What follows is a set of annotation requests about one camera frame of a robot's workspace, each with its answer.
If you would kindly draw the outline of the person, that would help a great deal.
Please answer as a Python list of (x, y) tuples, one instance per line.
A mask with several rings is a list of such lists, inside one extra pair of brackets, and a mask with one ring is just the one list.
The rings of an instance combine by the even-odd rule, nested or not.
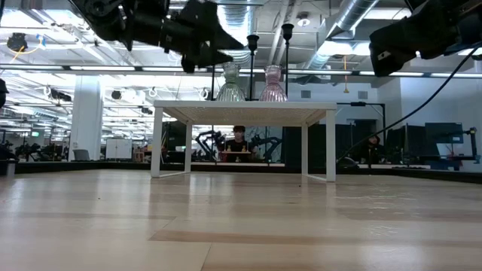
[(244, 126), (234, 126), (234, 138), (227, 140), (224, 147), (225, 161), (228, 163), (248, 163), (251, 159), (250, 154), (243, 154), (243, 152), (250, 152), (249, 144), (245, 140)]
[(371, 136), (360, 148), (358, 160), (362, 164), (381, 164), (385, 161), (385, 148), (378, 135)]

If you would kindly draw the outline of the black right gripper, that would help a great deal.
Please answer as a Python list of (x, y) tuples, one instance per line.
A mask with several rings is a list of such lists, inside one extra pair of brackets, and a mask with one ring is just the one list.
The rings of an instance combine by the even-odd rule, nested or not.
[(416, 52), (432, 59), (481, 44), (482, 11), (472, 11), (458, 16), (417, 14), (404, 18), (370, 34), (369, 50), (374, 74), (385, 77), (399, 71)]

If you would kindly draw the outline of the white building column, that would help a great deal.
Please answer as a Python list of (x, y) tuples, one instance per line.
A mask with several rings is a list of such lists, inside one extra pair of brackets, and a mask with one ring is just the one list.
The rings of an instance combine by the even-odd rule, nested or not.
[(69, 140), (69, 161), (74, 150), (88, 151), (91, 160), (98, 160), (102, 138), (102, 115), (105, 91), (100, 76), (77, 75)]

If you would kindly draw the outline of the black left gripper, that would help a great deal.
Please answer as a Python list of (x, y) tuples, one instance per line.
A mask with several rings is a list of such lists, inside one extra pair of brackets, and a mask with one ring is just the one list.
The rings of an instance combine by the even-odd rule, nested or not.
[(126, 48), (139, 41), (174, 51), (182, 56), (182, 68), (193, 73), (195, 67), (232, 62), (233, 57), (217, 50), (241, 50), (244, 45), (218, 23), (217, 4), (188, 0), (171, 18), (169, 0), (134, 0), (127, 11)]

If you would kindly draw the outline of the dark computer monitor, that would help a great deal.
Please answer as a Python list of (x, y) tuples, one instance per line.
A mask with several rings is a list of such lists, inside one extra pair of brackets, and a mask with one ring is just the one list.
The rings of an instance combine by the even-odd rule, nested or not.
[(464, 131), (460, 123), (426, 123), (426, 138), (436, 144), (462, 144)]

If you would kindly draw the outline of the white storage cabinet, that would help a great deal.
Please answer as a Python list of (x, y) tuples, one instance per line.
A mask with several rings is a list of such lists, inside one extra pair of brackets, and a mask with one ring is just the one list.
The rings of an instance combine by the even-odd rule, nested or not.
[(107, 139), (105, 158), (107, 160), (130, 160), (132, 158), (132, 140)]

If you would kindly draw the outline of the long linear ceiling light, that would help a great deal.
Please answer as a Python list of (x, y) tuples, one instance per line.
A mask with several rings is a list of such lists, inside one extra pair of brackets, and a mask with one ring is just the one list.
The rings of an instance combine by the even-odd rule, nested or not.
[[(182, 67), (175, 66), (124, 66), (124, 65), (26, 65), (26, 64), (0, 64), (0, 70), (5, 71), (28, 71), (47, 73), (93, 73), (99, 75), (107, 74), (163, 74), (163, 73), (185, 73)], [(194, 73), (212, 74), (213, 68), (195, 69)], [(289, 75), (315, 75), (315, 76), (358, 76), (375, 77), (373, 71), (359, 70), (309, 70), (292, 69)], [(393, 72), (389, 77), (394, 78), (448, 78), (449, 72)], [(482, 73), (456, 73), (455, 79), (482, 79)]]

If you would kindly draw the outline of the pink ribbed glass candle holder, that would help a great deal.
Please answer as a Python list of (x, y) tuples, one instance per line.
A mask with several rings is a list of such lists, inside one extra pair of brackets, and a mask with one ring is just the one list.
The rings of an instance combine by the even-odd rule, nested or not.
[(280, 85), (282, 69), (279, 65), (268, 65), (264, 68), (266, 86), (259, 98), (262, 102), (287, 102), (288, 98)]

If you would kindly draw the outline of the silver ribbed ventilation duct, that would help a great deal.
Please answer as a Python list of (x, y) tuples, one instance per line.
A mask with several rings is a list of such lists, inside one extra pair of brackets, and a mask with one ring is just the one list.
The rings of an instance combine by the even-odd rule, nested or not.
[(223, 30), (244, 45), (241, 50), (221, 50), (221, 52), (232, 56), (232, 63), (240, 67), (238, 84), (248, 100), (250, 50), (246, 37), (254, 35), (255, 9), (248, 5), (221, 5), (218, 8), (218, 18)]
[(339, 11), (325, 18), (316, 33), (316, 52), (305, 62), (305, 69), (321, 69), (334, 53), (328, 52), (330, 41), (352, 40), (355, 29), (379, 0), (343, 0)]

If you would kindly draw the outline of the white perforated metal shelf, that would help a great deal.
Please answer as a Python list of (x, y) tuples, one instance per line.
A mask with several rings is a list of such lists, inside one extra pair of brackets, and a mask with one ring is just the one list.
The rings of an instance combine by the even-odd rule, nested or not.
[(218, 102), (163, 101), (154, 102), (154, 137), (151, 150), (152, 178), (164, 178), (160, 172), (163, 115), (168, 114), (186, 125), (185, 167), (181, 174), (191, 171), (191, 141), (194, 125), (299, 126), (301, 128), (301, 174), (309, 173), (308, 128), (325, 120), (325, 177), (320, 181), (336, 181), (336, 113), (333, 102)]

